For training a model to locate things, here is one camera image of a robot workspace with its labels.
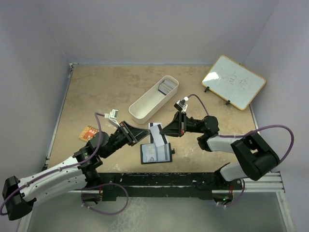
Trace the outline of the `white magnetic stripe card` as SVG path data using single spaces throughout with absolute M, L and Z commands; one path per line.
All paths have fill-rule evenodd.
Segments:
M 150 134 L 150 143 L 155 144 L 157 147 L 167 145 L 168 139 L 165 135 L 160 133 L 162 129 L 162 123 L 149 123 Z

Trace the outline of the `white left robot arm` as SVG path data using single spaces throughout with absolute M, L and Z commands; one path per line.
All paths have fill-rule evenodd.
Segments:
M 11 176 L 5 180 L 0 206 L 2 216 L 13 221 L 29 214 L 35 203 L 76 189 L 95 189 L 101 183 L 96 169 L 111 154 L 125 145 L 134 146 L 150 134 L 149 129 L 120 122 L 115 133 L 99 130 L 86 145 L 60 164 L 25 178 Z

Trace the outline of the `white plastic card tray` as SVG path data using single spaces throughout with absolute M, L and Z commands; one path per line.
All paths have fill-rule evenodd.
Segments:
M 158 91 L 158 86 L 164 79 L 168 79 L 177 85 L 168 95 L 164 95 Z M 178 86 L 179 81 L 170 75 L 161 78 L 154 86 L 130 105 L 128 111 L 132 119 L 139 125 L 146 123 L 177 93 Z

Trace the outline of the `black leather card holder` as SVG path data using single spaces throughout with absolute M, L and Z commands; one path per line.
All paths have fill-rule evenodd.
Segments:
M 170 143 L 162 146 L 156 146 L 155 144 L 140 145 L 141 164 L 172 162 L 173 154 L 175 154 L 175 149 L 171 148 Z

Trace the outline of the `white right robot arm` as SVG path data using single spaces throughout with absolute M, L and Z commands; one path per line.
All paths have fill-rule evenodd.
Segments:
M 215 177 L 215 185 L 220 189 L 226 189 L 235 179 L 247 177 L 257 181 L 280 163 L 279 156 L 257 132 L 239 137 L 220 135 L 219 123 L 214 116 L 194 119 L 177 112 L 173 120 L 159 131 L 171 137 L 182 137 L 186 132 L 201 133 L 197 137 L 201 150 L 234 154 L 238 162 L 221 167 Z

